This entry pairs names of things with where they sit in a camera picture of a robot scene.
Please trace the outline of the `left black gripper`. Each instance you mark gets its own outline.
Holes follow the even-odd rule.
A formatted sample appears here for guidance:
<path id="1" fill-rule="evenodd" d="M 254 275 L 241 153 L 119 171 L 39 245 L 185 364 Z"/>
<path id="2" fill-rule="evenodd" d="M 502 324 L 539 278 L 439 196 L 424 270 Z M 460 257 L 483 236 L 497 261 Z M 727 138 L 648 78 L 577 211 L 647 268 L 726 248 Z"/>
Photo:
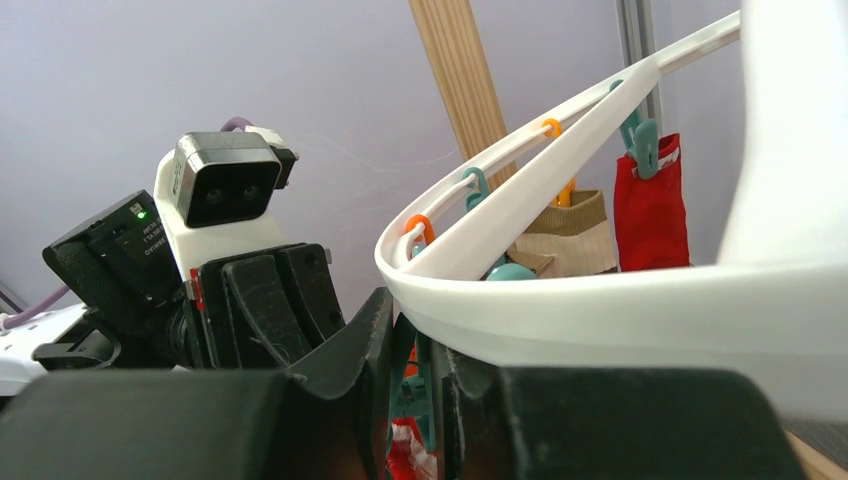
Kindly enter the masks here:
<path id="1" fill-rule="evenodd" d="M 172 317 L 172 350 L 189 369 L 287 367 L 345 326 L 316 243 L 213 260 L 190 271 Z"/>

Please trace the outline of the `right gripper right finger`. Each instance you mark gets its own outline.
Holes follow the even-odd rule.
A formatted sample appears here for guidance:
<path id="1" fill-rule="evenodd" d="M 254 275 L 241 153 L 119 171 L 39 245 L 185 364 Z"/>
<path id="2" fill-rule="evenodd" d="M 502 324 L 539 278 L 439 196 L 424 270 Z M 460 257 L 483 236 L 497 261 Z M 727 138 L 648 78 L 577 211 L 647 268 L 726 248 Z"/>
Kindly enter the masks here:
<path id="1" fill-rule="evenodd" d="M 444 479 L 801 479 L 764 394 L 731 371 L 496 367 L 433 344 Z"/>

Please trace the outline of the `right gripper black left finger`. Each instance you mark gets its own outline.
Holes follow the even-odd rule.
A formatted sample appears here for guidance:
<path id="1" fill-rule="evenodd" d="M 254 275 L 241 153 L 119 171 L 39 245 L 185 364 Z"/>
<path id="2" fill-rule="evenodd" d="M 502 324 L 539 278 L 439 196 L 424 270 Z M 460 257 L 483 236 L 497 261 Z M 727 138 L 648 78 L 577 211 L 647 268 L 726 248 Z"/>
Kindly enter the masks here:
<path id="1" fill-rule="evenodd" d="M 5 479 L 380 479 L 393 299 L 274 370 L 45 375 L 1 416 Z"/>

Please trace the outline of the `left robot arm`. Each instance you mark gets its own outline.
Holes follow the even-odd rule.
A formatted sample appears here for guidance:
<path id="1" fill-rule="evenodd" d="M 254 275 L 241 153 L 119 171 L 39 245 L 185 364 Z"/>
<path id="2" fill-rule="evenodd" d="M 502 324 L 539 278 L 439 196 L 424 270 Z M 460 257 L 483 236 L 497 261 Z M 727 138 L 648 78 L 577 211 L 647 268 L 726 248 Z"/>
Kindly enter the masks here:
<path id="1" fill-rule="evenodd" d="M 78 225 L 43 258 L 81 306 L 1 326 L 1 391 L 50 371 L 288 367 L 345 323 L 327 251 L 272 242 L 179 275 L 152 196 Z"/>

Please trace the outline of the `beige brown striped sock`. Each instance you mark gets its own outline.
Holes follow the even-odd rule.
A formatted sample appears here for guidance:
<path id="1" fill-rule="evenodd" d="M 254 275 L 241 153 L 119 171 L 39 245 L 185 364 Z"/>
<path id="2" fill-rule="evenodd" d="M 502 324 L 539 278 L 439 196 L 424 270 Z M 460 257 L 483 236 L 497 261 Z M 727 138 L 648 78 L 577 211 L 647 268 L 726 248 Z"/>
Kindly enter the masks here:
<path id="1" fill-rule="evenodd" d="M 571 202 L 569 207 L 547 206 L 507 249 L 507 259 L 540 279 L 616 273 L 603 192 L 576 190 Z"/>

